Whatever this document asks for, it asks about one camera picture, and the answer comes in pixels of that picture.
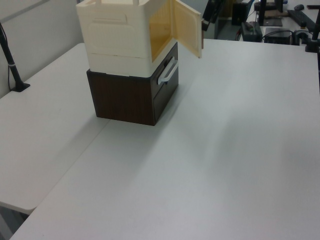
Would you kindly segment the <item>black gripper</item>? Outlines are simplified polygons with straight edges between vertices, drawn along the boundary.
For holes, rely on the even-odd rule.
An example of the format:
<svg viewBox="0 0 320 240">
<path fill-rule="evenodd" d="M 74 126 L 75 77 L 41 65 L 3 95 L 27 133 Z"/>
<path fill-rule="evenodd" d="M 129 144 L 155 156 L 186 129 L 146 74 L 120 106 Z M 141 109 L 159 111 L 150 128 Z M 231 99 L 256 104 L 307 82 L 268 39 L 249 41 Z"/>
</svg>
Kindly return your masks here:
<svg viewBox="0 0 320 240">
<path fill-rule="evenodd" d="M 202 15 L 202 19 L 205 23 L 216 23 L 217 18 L 219 16 L 218 8 L 220 7 L 220 5 L 220 0 L 209 0 L 207 2 L 206 9 L 204 10 L 204 13 Z"/>
</svg>

